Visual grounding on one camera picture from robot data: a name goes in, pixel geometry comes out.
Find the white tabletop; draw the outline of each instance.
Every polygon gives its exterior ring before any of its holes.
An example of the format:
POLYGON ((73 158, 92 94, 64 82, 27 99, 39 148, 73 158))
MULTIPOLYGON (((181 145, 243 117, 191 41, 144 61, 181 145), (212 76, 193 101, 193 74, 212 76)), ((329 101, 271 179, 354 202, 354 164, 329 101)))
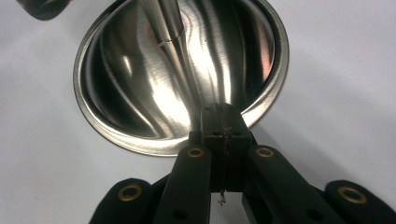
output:
MULTIPOLYGON (((81 0, 52 21, 0 2, 0 223, 88 223, 117 182, 150 183, 173 158, 120 149, 79 111, 78 45, 113 1, 81 0)), ((363 185, 396 209, 396 1, 269 1, 284 22, 290 66, 253 128, 312 185, 363 185)), ((240 195, 211 223, 246 223, 240 195)))

